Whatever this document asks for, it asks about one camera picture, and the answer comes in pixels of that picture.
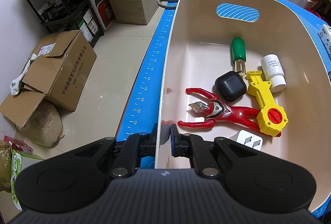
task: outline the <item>red action figure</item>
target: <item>red action figure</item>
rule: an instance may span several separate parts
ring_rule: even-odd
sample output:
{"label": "red action figure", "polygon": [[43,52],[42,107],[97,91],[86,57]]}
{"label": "red action figure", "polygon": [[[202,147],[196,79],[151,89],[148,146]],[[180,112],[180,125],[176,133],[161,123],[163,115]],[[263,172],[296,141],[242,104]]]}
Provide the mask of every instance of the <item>red action figure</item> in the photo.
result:
{"label": "red action figure", "polygon": [[206,120],[204,122],[183,122],[178,121],[179,126],[189,128],[213,128],[216,122],[229,121],[243,125],[253,131],[260,132],[258,124],[246,117],[256,117],[260,110],[243,107],[230,106],[221,102],[217,95],[210,93],[202,88],[187,88],[186,94],[199,93],[209,99],[209,104],[195,102],[189,104],[196,113],[204,113]]}

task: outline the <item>tiled floor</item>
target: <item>tiled floor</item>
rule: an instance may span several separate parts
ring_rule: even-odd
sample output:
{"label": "tiled floor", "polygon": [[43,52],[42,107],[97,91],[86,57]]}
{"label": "tiled floor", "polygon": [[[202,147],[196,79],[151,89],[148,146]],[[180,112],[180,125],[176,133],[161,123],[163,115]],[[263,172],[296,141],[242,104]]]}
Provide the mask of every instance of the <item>tiled floor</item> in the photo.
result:
{"label": "tiled floor", "polygon": [[[30,140],[34,153],[50,158],[106,136],[114,136],[145,52],[162,16],[159,8],[147,26],[113,23],[94,50],[97,60],[73,113],[61,111],[64,138],[47,148]],[[9,194],[0,192],[5,221],[18,211]]]}

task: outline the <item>white cloth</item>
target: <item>white cloth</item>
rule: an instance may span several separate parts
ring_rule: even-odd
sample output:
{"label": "white cloth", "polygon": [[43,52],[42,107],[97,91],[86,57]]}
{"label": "white cloth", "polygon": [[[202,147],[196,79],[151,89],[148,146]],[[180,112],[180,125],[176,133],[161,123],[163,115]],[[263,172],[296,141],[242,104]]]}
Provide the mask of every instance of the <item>white cloth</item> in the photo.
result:
{"label": "white cloth", "polygon": [[14,79],[11,84],[10,84],[10,94],[15,96],[19,94],[19,84],[20,82],[23,80],[26,72],[28,71],[31,63],[37,58],[38,56],[36,54],[32,54],[31,58],[29,59],[28,63],[25,65],[25,68],[23,70],[23,72],[21,73],[21,75],[19,77],[17,77],[16,79]]}

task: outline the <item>screwdriver handle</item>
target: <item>screwdriver handle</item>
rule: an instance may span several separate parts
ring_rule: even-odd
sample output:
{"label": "screwdriver handle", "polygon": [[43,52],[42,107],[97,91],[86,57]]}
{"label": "screwdriver handle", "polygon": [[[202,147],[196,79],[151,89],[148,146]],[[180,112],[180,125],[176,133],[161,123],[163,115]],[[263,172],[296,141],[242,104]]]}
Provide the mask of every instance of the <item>screwdriver handle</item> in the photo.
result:
{"label": "screwdriver handle", "polygon": [[241,38],[234,38],[231,42],[232,61],[243,60],[246,62],[245,42]]}

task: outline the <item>beige bin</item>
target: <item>beige bin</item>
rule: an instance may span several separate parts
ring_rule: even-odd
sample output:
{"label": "beige bin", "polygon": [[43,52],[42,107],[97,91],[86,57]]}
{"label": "beige bin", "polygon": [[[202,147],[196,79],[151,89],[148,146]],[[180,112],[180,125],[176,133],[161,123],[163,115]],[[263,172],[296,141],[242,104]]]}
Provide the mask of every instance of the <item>beige bin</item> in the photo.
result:
{"label": "beige bin", "polygon": [[[255,8],[259,18],[255,22],[222,18],[216,14],[221,3]],[[161,132],[160,123],[204,120],[197,118],[188,104],[205,99],[186,95],[185,89],[201,87],[215,92],[215,79],[233,70],[229,44],[234,37],[245,41],[247,71],[261,70],[260,61],[267,54],[279,57],[287,88],[273,96],[284,107],[289,123],[281,137],[260,134],[264,141],[261,150],[301,165],[313,174],[317,192],[309,208],[312,211],[331,191],[331,85],[305,27],[293,11],[275,0],[179,0],[163,70],[155,167],[190,167],[188,159],[171,156],[169,133]],[[255,97],[248,94],[231,105],[259,109]],[[241,129],[234,124],[218,123],[213,129],[179,131],[213,141]]]}

